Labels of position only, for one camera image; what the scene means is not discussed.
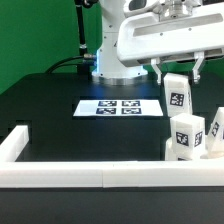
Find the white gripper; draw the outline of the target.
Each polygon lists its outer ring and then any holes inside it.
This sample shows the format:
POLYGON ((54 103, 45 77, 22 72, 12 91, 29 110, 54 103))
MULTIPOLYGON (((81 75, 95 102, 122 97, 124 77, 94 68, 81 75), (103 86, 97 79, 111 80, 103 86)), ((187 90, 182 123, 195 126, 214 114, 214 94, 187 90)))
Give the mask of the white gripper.
POLYGON ((162 81, 161 61, 193 60, 198 83, 205 57, 224 55, 224 3, 193 9, 193 15, 160 21, 147 12, 126 18, 119 29, 117 56, 125 66, 147 65, 162 81))

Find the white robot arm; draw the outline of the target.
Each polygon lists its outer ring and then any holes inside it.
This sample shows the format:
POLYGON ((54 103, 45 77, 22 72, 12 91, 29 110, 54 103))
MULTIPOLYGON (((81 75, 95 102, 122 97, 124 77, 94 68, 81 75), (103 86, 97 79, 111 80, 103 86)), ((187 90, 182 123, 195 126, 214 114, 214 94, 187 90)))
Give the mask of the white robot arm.
POLYGON ((167 62, 192 61, 200 80, 205 60, 224 56, 224 0, 99 0, 102 44, 93 76, 127 85, 146 75, 158 78, 167 62))

